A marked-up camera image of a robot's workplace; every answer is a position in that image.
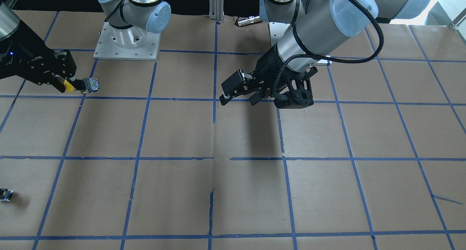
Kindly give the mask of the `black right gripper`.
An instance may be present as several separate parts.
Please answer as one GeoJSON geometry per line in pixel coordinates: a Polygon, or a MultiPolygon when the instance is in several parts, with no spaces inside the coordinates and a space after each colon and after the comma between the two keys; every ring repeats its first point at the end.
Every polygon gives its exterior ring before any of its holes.
{"type": "Polygon", "coordinates": [[[69,50],[48,48],[22,20],[8,38],[1,40],[1,79],[20,76],[34,84],[58,86],[62,93],[73,92],[77,89],[70,82],[76,70],[69,50]]]}

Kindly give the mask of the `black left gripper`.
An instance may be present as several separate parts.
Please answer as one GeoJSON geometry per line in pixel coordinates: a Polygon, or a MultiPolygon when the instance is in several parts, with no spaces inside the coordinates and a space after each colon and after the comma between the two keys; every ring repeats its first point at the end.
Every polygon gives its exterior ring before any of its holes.
{"type": "Polygon", "coordinates": [[[275,99],[277,93],[284,94],[288,87],[286,84],[279,85],[281,75],[288,67],[283,66],[284,63],[275,44],[257,61],[251,74],[238,69],[221,84],[223,94],[219,97],[220,104],[225,106],[235,97],[250,94],[254,90],[256,92],[250,96],[252,106],[259,102],[271,102],[270,97],[275,99]]]}

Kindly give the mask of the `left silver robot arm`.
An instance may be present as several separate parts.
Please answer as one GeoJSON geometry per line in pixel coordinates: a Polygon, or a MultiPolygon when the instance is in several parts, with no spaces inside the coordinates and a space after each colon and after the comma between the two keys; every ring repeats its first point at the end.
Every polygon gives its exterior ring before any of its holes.
{"type": "Polygon", "coordinates": [[[260,18],[287,23],[284,35],[257,61],[254,71],[235,71],[222,83],[219,97],[226,105],[235,97],[250,95],[251,105],[273,98],[280,109],[313,105],[310,78],[315,64],[327,60],[361,64],[374,59],[384,38],[377,18],[413,19],[430,0],[260,0],[260,18]],[[378,33],[378,48],[364,59],[339,59],[328,55],[372,24],[378,33]]]}

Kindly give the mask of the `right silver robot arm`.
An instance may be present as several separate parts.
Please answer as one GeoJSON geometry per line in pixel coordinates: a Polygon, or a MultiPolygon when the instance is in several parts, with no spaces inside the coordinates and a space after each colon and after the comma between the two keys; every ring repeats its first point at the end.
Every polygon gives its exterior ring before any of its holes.
{"type": "MultiPolygon", "coordinates": [[[[168,25],[171,8],[164,0],[98,0],[110,25],[112,44],[120,49],[143,46],[148,36],[168,25]]],[[[5,3],[1,3],[1,78],[19,76],[58,91],[99,90],[97,79],[76,78],[77,66],[68,49],[55,51],[5,3]]]]}

